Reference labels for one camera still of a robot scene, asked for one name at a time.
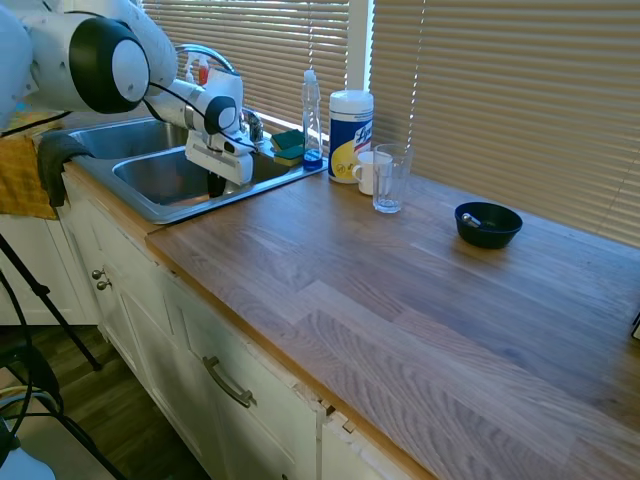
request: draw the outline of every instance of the double sink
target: double sink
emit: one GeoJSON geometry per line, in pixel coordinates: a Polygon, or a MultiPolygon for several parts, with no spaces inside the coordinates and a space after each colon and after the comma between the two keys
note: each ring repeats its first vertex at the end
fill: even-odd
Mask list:
{"type": "Polygon", "coordinates": [[[209,172],[185,156],[187,130],[149,118],[66,133],[93,155],[74,157],[74,163],[155,224],[178,222],[326,169],[326,162],[313,171],[280,165],[264,140],[253,155],[251,182],[227,182],[214,195],[209,172]]]}

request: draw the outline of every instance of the drinking glass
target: drinking glass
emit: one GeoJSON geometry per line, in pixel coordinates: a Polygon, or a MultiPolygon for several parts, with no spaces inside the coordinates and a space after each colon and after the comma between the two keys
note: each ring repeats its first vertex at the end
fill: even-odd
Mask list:
{"type": "Polygon", "coordinates": [[[384,144],[374,148],[373,207],[376,210],[400,211],[412,160],[413,149],[406,145],[384,144]]]}

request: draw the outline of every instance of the clear spray bottle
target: clear spray bottle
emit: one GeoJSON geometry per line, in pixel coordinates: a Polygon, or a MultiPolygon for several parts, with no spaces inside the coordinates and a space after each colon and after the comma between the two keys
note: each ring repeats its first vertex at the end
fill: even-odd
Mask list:
{"type": "Polygon", "coordinates": [[[302,166],[313,170],[322,166],[322,124],[320,122],[320,87],[313,70],[304,72],[302,84],[302,129],[304,156],[302,166]]]}

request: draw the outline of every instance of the beige blinds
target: beige blinds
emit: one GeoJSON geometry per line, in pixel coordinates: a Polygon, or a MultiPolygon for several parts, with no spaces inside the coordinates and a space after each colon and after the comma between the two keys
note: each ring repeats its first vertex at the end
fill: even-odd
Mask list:
{"type": "Polygon", "coordinates": [[[245,106],[300,125],[304,71],[316,71],[322,120],[329,95],[345,88],[348,0],[143,0],[175,44],[227,57],[244,82],[245,106]]]}
{"type": "Polygon", "coordinates": [[[638,0],[376,0],[371,90],[414,173],[640,246],[638,0]]]}

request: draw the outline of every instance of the yellow towel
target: yellow towel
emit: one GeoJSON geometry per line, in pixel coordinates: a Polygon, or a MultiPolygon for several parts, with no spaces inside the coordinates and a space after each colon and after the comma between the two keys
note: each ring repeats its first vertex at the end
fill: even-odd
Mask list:
{"type": "Polygon", "coordinates": [[[36,150],[30,137],[0,139],[0,213],[56,219],[40,186],[36,150]]]}

